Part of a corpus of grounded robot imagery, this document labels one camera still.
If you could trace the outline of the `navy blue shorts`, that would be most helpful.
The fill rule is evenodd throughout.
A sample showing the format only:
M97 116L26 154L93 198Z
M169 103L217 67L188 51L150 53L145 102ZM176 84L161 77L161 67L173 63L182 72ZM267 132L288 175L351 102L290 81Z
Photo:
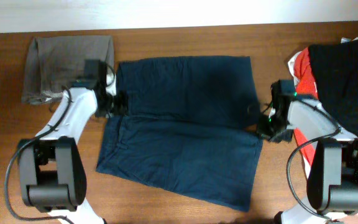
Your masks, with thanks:
M117 89L127 112L106 123L98 172L249 210L263 145L249 57L121 62Z

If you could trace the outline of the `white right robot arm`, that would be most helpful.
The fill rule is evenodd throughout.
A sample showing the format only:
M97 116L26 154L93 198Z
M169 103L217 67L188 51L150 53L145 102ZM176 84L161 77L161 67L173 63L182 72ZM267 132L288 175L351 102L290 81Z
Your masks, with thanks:
M274 223L340 223L358 215L358 137L345 130L310 95L300 95L291 80L271 86L270 113L263 115L257 134L270 141L291 141L294 130L307 138L289 156L286 175L293 158L306 146L313 146L312 163L305 163L307 196L291 209L278 212Z

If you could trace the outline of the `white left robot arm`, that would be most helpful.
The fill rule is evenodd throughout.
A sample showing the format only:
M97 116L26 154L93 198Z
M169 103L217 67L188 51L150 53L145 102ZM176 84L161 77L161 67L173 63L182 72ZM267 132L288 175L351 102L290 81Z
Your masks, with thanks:
M112 66L86 60L84 75L65 87L58 108L34 138L22 139L11 161L19 168L21 197L60 223L104 223L86 200L86 174L77 147L92 116L124 114L127 96L116 90Z

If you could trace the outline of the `red garment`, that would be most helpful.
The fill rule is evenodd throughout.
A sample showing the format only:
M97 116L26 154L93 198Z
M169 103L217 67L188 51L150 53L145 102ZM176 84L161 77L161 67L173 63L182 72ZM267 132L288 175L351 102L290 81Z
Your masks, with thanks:
M311 69L308 47L301 51L301 54L299 54L295 61L295 76L300 79L299 84L295 86L296 92L302 95L311 95L318 99L318 91ZM307 141L307 138L299 129L294 130L294 136L298 146ZM305 175L308 178L315 148L312 145L308 145L301 149L300 153L303 158Z

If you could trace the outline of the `white patterned garment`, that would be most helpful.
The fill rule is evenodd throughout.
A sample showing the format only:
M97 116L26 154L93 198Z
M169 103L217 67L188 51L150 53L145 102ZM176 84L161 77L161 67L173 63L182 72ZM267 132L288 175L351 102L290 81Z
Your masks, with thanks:
M345 44L345 43L353 42L353 41L357 41L357 40L358 40L358 37L356 37L355 39L348 39L348 38L342 37L340 43ZM297 57L299 56L299 54L301 54L301 51L297 52L287 62L288 70L290 72L290 75L293 77L293 82L294 82L295 86L297 86L297 84L299 84L299 82L300 82L300 79L295 76L295 61L296 61Z

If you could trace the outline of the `folded grey shorts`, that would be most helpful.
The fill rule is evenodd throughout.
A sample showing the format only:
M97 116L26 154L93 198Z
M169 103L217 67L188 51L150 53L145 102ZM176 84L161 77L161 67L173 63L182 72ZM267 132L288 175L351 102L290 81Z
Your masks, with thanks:
M63 86L70 87L84 75L85 60L114 63L110 35L35 37L29 45L21 102L42 105L58 101Z

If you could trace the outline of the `black garment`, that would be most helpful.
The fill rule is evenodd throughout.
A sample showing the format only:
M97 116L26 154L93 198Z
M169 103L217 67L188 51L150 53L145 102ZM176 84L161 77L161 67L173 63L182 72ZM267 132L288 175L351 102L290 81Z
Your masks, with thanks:
M308 47L323 108L358 137L358 40Z

